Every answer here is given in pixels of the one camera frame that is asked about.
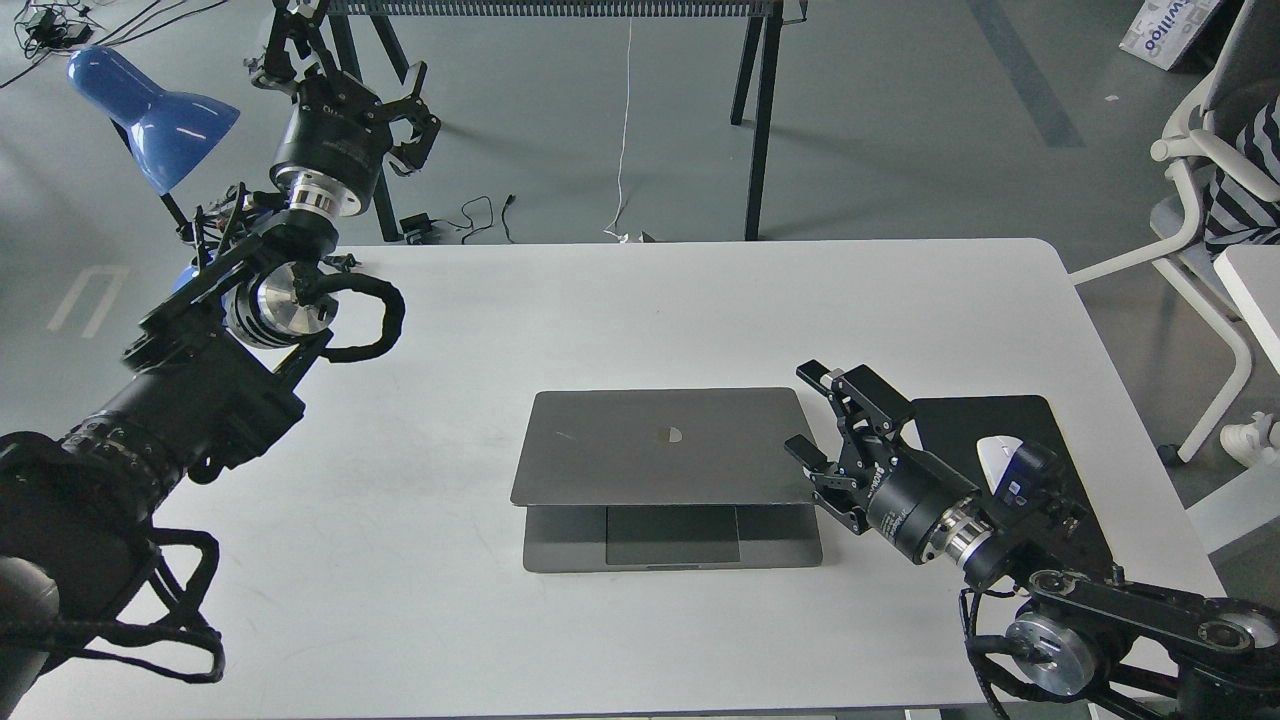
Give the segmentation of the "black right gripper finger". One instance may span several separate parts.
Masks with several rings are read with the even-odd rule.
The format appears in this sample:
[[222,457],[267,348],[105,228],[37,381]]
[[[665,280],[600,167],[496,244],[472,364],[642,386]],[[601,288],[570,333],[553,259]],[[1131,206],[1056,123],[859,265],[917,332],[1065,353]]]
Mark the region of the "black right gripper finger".
[[868,365],[842,372],[810,360],[796,368],[796,375],[824,395],[836,415],[844,442],[840,470],[869,471],[876,460],[905,447],[901,429],[915,418],[915,409]]
[[790,437],[783,446],[803,466],[813,486],[817,506],[824,509],[855,536],[870,529],[865,509],[854,497],[852,479],[842,474],[836,462],[828,460],[809,438],[801,434]]

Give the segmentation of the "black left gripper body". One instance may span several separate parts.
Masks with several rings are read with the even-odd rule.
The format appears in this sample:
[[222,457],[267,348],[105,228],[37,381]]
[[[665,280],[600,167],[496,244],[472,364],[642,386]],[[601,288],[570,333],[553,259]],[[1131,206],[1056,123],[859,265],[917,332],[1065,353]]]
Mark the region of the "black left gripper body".
[[271,165],[271,179],[291,209],[326,219],[369,209],[390,147],[411,132],[407,122],[383,122],[383,104],[343,70],[305,73]]

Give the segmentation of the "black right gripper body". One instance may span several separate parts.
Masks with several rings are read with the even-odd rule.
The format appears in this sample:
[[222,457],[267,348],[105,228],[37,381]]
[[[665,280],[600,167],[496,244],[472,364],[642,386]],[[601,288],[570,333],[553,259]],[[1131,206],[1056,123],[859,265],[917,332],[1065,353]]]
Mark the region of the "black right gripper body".
[[978,488],[934,455],[909,446],[851,445],[852,483],[845,527],[879,532],[915,565],[946,556],[965,568],[993,551],[993,527],[980,518]]

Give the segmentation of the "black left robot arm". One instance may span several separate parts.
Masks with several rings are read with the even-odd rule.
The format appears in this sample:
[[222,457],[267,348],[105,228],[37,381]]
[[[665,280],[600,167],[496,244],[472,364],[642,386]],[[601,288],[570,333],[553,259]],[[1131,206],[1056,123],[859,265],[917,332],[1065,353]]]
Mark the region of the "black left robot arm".
[[192,684],[223,676],[201,612],[219,546],[157,527],[175,486],[262,456],[305,414],[296,387],[319,360],[361,363],[401,337],[402,293],[334,256],[335,222],[378,208],[383,167],[420,170],[442,123],[408,64],[393,1],[276,1],[253,85],[287,94],[273,191],[232,187],[180,218],[195,264],[123,354],[131,383],[59,439],[3,437],[3,716],[95,641],[206,651],[204,673],[129,665]]

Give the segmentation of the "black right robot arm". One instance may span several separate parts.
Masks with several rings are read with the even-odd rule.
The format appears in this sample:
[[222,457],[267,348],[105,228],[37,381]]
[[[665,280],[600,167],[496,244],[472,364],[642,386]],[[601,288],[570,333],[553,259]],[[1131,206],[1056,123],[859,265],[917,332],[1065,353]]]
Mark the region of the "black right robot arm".
[[1125,688],[1175,702],[1175,719],[1260,719],[1277,708],[1277,611],[1130,582],[1117,564],[1089,569],[1066,548],[1088,511],[1062,483],[1062,456],[1030,439],[980,442],[977,482],[901,436],[916,410],[865,365],[810,360],[797,377],[828,401],[836,460],[803,436],[786,450],[815,503],[855,534],[876,530],[916,565],[945,557],[963,573],[966,659],[997,717],[996,691],[1024,701],[1087,701],[1124,719],[1156,719]]

